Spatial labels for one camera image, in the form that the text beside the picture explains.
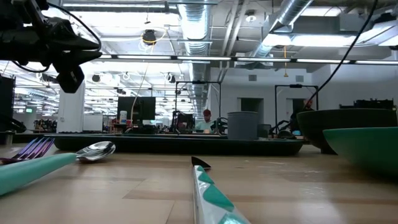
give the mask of teal bowl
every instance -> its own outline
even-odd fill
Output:
[[[339,156],[371,172],[398,176],[398,127],[323,131]]]

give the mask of table surface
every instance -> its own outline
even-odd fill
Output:
[[[25,144],[0,148],[13,156]],[[57,153],[53,146],[48,154]],[[398,185],[304,146],[296,157],[200,156],[251,223],[398,223]],[[1,223],[193,223],[189,156],[113,154],[0,197]]]

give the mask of computer screen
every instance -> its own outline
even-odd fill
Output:
[[[118,120],[120,111],[127,111],[127,119],[131,117],[131,107],[135,96],[118,98]],[[133,120],[155,120],[156,97],[138,97],[132,114]]]

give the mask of metal spoon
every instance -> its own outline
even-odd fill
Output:
[[[76,152],[76,157],[81,162],[93,162],[112,154],[116,149],[113,142],[97,142]]]

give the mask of fork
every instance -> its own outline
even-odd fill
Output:
[[[11,164],[40,158],[44,156],[53,143],[54,138],[35,138],[12,158],[0,158],[0,161],[3,164]]]

